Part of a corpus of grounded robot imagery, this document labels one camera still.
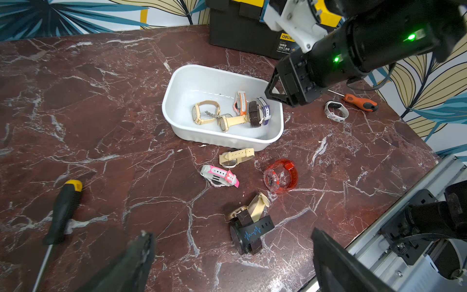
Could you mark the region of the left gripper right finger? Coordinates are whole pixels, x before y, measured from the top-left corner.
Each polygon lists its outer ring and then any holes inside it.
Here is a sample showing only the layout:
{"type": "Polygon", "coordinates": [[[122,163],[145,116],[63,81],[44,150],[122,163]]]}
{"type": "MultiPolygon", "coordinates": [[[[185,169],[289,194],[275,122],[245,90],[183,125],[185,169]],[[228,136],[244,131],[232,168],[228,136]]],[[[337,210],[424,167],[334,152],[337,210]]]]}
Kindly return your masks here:
{"type": "Polygon", "coordinates": [[[322,292],[391,292],[393,289],[376,277],[326,232],[315,228],[313,264],[322,292]]]}

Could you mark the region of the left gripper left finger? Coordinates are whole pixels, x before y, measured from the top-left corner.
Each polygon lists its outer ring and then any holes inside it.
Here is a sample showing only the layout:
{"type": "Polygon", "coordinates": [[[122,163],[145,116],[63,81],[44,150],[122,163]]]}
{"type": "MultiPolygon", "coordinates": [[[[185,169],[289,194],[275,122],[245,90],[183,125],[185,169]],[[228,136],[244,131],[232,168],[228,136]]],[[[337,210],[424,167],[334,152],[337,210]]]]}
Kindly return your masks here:
{"type": "Polygon", "coordinates": [[[79,292],[143,292],[155,258],[156,241],[145,231],[101,269],[79,292]]]}

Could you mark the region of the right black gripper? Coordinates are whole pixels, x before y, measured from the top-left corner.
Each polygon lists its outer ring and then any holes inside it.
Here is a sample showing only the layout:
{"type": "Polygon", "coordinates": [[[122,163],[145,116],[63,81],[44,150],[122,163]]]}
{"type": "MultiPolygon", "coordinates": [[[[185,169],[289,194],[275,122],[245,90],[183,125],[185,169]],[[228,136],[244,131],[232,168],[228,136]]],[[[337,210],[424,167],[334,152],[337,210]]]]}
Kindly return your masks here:
{"type": "Polygon", "coordinates": [[[313,80],[306,55],[302,51],[294,51],[276,64],[265,95],[269,100],[298,107],[315,101],[327,90],[328,87],[321,87],[313,80]]]}

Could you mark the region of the purple white watch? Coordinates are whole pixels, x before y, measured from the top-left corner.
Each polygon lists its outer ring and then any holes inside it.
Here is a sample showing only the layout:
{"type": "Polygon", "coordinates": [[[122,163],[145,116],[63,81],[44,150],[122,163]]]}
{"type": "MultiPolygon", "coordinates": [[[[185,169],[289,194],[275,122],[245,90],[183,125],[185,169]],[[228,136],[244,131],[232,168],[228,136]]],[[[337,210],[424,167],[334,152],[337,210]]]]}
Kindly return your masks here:
{"type": "Polygon", "coordinates": [[[263,113],[263,125],[268,125],[269,120],[271,119],[271,109],[270,106],[267,104],[265,99],[262,97],[257,98],[258,105],[263,113]]]}

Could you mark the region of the white fitness band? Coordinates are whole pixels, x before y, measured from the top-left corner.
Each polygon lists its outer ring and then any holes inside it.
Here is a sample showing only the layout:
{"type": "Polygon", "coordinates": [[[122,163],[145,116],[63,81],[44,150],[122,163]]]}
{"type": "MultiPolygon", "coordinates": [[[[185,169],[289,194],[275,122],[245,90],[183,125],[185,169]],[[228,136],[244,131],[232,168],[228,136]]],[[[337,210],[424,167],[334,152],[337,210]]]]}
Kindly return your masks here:
{"type": "Polygon", "coordinates": [[[340,102],[328,101],[324,106],[324,112],[329,120],[343,123],[349,117],[348,109],[340,102]]]}

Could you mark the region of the brown leather gold watch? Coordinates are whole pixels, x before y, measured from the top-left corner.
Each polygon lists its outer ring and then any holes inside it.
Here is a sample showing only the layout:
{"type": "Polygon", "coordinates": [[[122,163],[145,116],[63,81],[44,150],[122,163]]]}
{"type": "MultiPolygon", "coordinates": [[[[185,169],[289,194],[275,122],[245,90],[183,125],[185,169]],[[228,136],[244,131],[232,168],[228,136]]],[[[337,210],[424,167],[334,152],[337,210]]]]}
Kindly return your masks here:
{"type": "Polygon", "coordinates": [[[262,123],[262,110],[256,101],[249,103],[248,108],[249,121],[252,127],[259,128],[262,123]]]}

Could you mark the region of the silver pendant with chain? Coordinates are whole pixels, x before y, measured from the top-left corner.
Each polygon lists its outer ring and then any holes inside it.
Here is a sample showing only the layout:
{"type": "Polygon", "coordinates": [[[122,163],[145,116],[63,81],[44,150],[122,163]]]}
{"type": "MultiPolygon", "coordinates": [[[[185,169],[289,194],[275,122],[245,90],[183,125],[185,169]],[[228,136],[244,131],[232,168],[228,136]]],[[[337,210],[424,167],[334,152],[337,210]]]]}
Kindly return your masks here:
{"type": "Polygon", "coordinates": [[[209,117],[211,117],[211,118],[213,118],[213,119],[220,119],[220,118],[221,118],[221,116],[220,116],[219,114],[214,114],[214,113],[211,113],[211,112],[209,112],[209,111],[205,111],[205,113],[206,113],[209,117]]]}

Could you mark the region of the red translucent watch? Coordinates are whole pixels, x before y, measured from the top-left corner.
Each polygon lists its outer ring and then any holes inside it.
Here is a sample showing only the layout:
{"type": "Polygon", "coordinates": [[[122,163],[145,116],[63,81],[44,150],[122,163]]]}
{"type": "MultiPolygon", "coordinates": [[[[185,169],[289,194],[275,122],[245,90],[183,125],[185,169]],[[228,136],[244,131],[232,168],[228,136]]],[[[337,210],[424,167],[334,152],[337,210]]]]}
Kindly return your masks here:
{"type": "Polygon", "coordinates": [[[293,190],[299,180],[299,174],[293,161],[279,159],[271,164],[263,173],[263,182],[272,193],[293,190]]]}

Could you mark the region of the beige strap watch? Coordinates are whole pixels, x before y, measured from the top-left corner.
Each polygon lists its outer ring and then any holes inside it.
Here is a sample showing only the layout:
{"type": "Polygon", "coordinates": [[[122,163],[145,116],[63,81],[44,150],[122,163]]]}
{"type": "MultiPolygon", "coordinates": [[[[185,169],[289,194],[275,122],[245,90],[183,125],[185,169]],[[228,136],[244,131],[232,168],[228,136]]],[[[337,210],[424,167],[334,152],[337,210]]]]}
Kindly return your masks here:
{"type": "Polygon", "coordinates": [[[270,207],[268,197],[262,192],[259,192],[248,206],[248,212],[252,221],[254,223],[258,222],[261,219],[264,209],[268,207],[270,207]]]}

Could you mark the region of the pink white watch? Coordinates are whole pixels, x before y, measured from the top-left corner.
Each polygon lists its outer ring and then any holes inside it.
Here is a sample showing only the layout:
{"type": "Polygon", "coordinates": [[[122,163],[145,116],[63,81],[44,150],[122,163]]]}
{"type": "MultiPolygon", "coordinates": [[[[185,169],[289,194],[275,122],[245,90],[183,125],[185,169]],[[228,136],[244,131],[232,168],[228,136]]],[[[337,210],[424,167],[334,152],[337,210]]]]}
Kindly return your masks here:
{"type": "Polygon", "coordinates": [[[234,175],[230,170],[220,169],[213,165],[203,165],[200,174],[214,187],[234,186],[238,188],[240,185],[236,175],[234,175]]]}

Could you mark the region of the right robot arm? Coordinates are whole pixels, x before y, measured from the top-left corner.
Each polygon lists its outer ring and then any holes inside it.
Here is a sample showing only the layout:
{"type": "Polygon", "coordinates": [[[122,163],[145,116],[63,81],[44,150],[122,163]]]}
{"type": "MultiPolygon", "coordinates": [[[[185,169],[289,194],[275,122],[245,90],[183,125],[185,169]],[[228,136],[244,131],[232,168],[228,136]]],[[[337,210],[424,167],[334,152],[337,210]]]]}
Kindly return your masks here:
{"type": "Polygon", "coordinates": [[[283,57],[265,90],[291,107],[315,101],[333,85],[353,83],[383,66],[431,53],[444,62],[465,36],[462,1],[326,1],[344,18],[327,32],[315,1],[270,1],[264,20],[298,48],[283,57]]]}

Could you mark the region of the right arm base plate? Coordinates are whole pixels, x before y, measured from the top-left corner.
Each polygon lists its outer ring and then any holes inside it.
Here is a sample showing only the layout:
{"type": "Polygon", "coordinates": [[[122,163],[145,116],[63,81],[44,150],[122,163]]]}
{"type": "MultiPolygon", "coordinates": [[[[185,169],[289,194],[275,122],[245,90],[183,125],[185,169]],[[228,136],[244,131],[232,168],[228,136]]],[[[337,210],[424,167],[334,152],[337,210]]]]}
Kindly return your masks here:
{"type": "Polygon", "coordinates": [[[409,266],[414,265],[431,242],[454,238],[467,240],[467,182],[445,189],[445,200],[437,201],[427,189],[390,219],[379,233],[389,248],[409,266]]]}

